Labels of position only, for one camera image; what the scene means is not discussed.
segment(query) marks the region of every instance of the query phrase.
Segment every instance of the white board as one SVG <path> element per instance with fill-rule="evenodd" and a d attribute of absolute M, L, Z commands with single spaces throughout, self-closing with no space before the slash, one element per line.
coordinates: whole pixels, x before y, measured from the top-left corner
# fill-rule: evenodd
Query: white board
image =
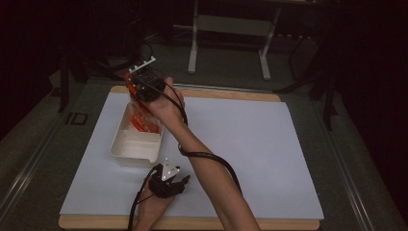
<path fill-rule="evenodd" d="M 149 169 L 122 167 L 110 153 L 128 100 L 125 93 L 109 94 L 61 215 L 129 215 Z M 185 101 L 189 126 L 234 168 L 256 218 L 323 219 L 285 103 L 193 97 Z M 181 167 L 175 181 L 188 174 L 191 179 L 165 216 L 216 217 L 188 158 L 181 156 L 177 144 L 165 131 L 159 158 L 169 158 Z"/>

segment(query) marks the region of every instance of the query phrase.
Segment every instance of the black device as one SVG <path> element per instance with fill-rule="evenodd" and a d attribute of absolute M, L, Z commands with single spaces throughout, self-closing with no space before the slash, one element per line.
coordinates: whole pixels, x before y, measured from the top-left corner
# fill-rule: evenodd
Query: black device
<path fill-rule="evenodd" d="M 149 69 L 137 71 L 130 81 L 135 86 L 137 99 L 146 103 L 158 99 L 166 88 L 165 81 Z"/>
<path fill-rule="evenodd" d="M 151 176 L 149 190 L 157 197 L 168 198 L 184 191 L 184 186 L 189 183 L 190 176 L 184 177 L 180 182 L 173 183 L 175 176 L 163 180 L 163 166 L 159 164 L 157 171 Z"/>

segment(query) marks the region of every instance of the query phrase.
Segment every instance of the hand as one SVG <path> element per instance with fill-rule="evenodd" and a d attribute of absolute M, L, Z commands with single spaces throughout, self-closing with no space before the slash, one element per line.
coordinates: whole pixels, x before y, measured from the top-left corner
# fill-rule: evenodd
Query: hand
<path fill-rule="evenodd" d="M 149 182 L 147 181 L 146 187 L 144 187 L 143 192 L 141 192 L 138 223 L 136 224 L 134 231 L 151 230 L 174 200 L 174 196 L 169 198 L 157 197 L 149 190 L 148 183 Z"/>
<path fill-rule="evenodd" d="M 165 79 L 165 82 L 168 86 L 166 86 L 164 94 L 174 100 L 178 105 L 181 103 L 180 106 L 184 108 L 185 102 L 183 94 L 179 90 L 172 89 L 173 78 L 168 77 Z M 164 96 L 160 96 L 151 103 L 144 103 L 144 106 L 169 130 L 183 123 L 180 110 Z"/>

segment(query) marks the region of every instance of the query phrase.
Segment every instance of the wooden border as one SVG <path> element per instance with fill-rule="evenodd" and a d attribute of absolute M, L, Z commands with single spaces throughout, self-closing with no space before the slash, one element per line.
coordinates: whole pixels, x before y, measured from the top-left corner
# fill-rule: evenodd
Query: wooden border
<path fill-rule="evenodd" d="M 60 217 L 64 229 L 126 229 L 127 216 L 71 216 Z M 317 230 L 315 219 L 266 219 L 258 218 L 262 230 Z M 156 230 L 223 230 L 218 218 L 162 218 L 154 226 Z"/>
<path fill-rule="evenodd" d="M 179 89 L 185 97 L 203 97 L 203 98 L 224 98 L 224 99 L 241 99 L 254 101 L 269 101 L 280 102 L 280 98 L 276 94 L 268 93 L 252 93 L 252 92 L 238 92 L 229 90 L 191 90 Z M 113 93 L 127 93 L 125 86 L 114 86 L 111 88 Z"/>

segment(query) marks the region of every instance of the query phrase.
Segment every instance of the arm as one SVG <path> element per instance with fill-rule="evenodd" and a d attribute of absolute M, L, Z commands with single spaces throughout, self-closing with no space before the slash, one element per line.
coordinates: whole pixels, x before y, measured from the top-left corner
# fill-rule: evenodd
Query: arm
<path fill-rule="evenodd" d="M 173 84 L 171 78 L 167 78 L 166 82 L 170 86 Z M 177 96 L 169 87 L 166 87 L 165 93 L 178 102 Z M 184 106 L 183 95 L 178 90 L 176 93 Z M 146 107 L 179 141 L 184 150 L 212 153 L 182 121 L 179 110 L 167 99 L 161 97 L 155 102 L 146 104 Z M 191 157 L 189 160 L 225 230 L 260 230 L 249 206 L 222 164 L 204 158 Z"/>

